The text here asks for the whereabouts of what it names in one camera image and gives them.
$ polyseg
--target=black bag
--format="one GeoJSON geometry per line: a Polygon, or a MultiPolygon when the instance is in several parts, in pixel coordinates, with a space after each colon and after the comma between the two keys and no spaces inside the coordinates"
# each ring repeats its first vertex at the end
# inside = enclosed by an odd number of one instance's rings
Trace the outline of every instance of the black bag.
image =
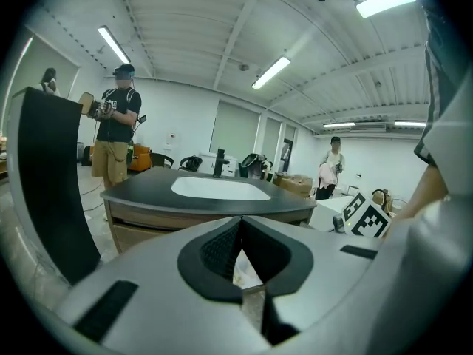
{"type": "Polygon", "coordinates": [[[90,161],[90,146],[84,147],[84,155],[82,156],[81,165],[82,166],[92,165],[92,162],[90,161]]]}
{"type": "Polygon", "coordinates": [[[197,172],[201,163],[201,158],[196,156],[190,157],[189,160],[187,160],[186,167],[184,167],[184,169],[187,171],[197,172]]]}

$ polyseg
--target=air conditioner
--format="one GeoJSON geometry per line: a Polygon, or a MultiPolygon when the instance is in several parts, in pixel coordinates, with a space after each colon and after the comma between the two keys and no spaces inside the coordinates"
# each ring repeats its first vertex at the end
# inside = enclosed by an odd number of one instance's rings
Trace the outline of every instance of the air conditioner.
{"type": "Polygon", "coordinates": [[[356,126],[350,128],[350,133],[385,133],[386,131],[386,124],[377,122],[357,122],[356,126]]]}

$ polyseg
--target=woman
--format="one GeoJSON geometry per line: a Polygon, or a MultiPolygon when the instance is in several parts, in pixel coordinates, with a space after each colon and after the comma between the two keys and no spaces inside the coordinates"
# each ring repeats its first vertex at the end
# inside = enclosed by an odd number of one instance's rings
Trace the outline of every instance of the woman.
{"type": "Polygon", "coordinates": [[[59,88],[56,85],[56,70],[52,67],[48,68],[41,79],[41,82],[35,86],[36,89],[47,93],[48,95],[54,95],[61,97],[59,88]]]}

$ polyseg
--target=ceiling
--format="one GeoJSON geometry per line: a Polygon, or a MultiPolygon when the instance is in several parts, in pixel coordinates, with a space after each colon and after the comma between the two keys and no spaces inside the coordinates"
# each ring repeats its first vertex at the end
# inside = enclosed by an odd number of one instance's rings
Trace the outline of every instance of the ceiling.
{"type": "Polygon", "coordinates": [[[98,64],[119,64],[107,25],[137,77],[224,92],[315,132],[332,121],[425,119],[427,28],[418,3],[362,18],[353,0],[41,0],[98,64]],[[292,63],[251,88],[276,59],[292,63]],[[239,66],[248,65],[246,71],[239,66]]]}

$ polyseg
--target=cap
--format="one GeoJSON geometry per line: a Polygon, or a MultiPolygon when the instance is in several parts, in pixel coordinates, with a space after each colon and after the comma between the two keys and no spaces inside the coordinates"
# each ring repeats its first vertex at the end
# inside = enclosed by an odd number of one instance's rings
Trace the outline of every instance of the cap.
{"type": "Polygon", "coordinates": [[[126,72],[133,76],[135,74],[135,68],[130,63],[122,64],[121,66],[113,70],[113,75],[117,75],[119,72],[126,72]]]}

